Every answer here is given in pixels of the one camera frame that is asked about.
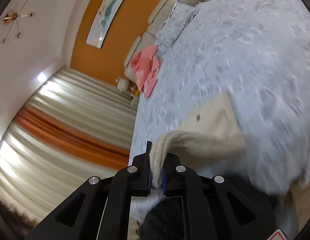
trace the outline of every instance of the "orange curtain stripe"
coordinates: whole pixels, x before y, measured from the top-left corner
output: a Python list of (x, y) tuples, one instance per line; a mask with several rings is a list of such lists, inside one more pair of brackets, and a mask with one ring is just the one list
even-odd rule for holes
[(42, 142), (71, 155), (118, 170), (128, 165), (129, 150), (93, 138), (36, 108), (24, 106), (14, 121)]

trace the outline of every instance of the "framed picture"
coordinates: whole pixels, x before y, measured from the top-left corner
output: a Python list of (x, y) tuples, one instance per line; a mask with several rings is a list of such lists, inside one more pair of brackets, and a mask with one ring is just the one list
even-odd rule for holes
[(123, 0), (103, 0), (89, 30), (86, 44), (101, 48), (111, 22)]

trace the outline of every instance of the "metal screw head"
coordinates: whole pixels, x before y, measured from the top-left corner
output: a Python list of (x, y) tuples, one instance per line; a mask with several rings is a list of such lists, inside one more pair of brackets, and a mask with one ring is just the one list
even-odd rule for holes
[(134, 172), (137, 171), (137, 167), (135, 167), (135, 166), (129, 166), (129, 167), (127, 168), (127, 171), (128, 171), (129, 173), (134, 173)]
[(178, 172), (184, 172), (184, 171), (186, 171), (186, 168), (184, 166), (182, 166), (182, 165), (179, 165), (179, 166), (176, 167), (176, 170)]
[(222, 176), (216, 176), (214, 178), (216, 183), (223, 183), (224, 182), (224, 178)]
[(97, 184), (98, 182), (99, 182), (99, 178), (98, 177), (91, 177), (89, 180), (88, 180), (88, 182), (90, 183), (90, 184)]

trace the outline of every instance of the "ceiling light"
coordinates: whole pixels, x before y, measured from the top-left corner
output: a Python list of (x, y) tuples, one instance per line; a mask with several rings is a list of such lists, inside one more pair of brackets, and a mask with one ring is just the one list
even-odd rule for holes
[(37, 76), (37, 79), (38, 79), (39, 82), (45, 82), (47, 80), (47, 77), (43, 73), (40, 73)]

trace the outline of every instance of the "white curtain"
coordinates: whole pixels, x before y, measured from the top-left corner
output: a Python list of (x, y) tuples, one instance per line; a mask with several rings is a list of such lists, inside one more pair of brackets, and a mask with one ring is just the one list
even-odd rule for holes
[(0, 146), (0, 200), (40, 222), (91, 176), (116, 170), (50, 147), (12, 122)]
[(28, 104), (105, 142), (131, 147), (136, 109), (128, 94), (105, 82), (63, 68)]

